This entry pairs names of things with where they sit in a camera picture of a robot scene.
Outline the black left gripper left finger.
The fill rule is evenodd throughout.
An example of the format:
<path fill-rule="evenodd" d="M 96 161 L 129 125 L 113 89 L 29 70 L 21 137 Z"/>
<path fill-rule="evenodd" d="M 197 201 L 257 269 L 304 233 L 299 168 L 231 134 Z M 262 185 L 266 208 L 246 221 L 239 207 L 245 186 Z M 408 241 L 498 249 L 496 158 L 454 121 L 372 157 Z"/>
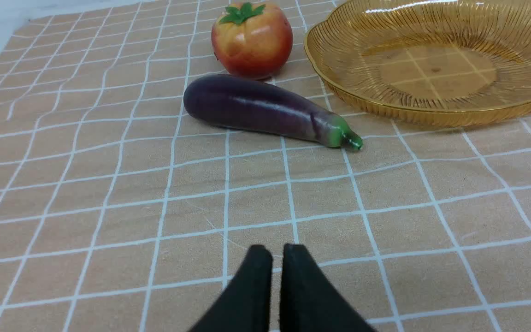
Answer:
<path fill-rule="evenodd" d="M 250 246 L 230 283 L 190 332 L 267 332 L 272 261 L 264 245 Z"/>

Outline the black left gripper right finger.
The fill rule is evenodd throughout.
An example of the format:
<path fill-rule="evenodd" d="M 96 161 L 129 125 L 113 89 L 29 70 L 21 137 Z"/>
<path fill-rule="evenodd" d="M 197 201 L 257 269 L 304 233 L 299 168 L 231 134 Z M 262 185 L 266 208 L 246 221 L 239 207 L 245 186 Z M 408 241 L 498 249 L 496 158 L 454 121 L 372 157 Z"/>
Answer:
<path fill-rule="evenodd" d="M 282 332 L 374 332 L 326 278 L 303 244 L 283 248 L 279 327 Z"/>

